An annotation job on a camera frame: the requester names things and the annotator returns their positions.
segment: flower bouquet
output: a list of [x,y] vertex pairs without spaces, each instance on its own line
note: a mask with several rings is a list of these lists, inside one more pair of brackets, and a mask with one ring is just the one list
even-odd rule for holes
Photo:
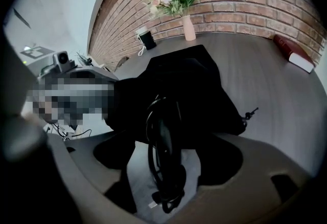
[[194,40],[195,32],[189,15],[189,7],[195,0],[149,0],[151,18],[163,15],[181,16],[186,40]]

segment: desk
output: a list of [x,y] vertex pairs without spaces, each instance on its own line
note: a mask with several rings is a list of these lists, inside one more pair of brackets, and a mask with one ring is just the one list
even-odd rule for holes
[[268,39],[228,33],[157,41],[157,47],[126,61],[115,75],[137,77],[155,56],[202,44],[217,63],[225,89],[241,115],[259,110],[241,135],[272,144],[308,173],[320,167],[327,142],[327,96],[315,72],[289,63]]

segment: black bag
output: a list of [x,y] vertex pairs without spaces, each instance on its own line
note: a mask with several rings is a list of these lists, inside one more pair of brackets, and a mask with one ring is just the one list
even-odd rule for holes
[[183,125],[192,133],[245,131],[203,45],[154,57],[138,78],[116,82],[107,124],[114,130],[144,128],[147,108],[158,95],[178,102]]

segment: small black speaker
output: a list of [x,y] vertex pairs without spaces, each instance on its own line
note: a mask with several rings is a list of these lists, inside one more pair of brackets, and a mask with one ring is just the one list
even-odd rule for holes
[[140,37],[140,40],[145,45],[145,47],[147,48],[147,50],[153,49],[154,47],[157,46],[157,44],[153,40],[153,37],[152,37],[152,34],[150,31],[140,35],[139,37]]

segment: brick wall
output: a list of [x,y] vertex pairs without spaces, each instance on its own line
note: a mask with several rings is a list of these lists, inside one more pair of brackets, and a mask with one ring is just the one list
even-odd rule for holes
[[[142,47],[135,30],[146,25],[154,39],[183,34],[171,16],[149,21],[143,0],[104,0],[91,36],[89,53],[113,70],[124,56]],[[200,0],[190,10],[196,32],[232,32],[271,38],[283,34],[318,63],[326,31],[311,0]]]

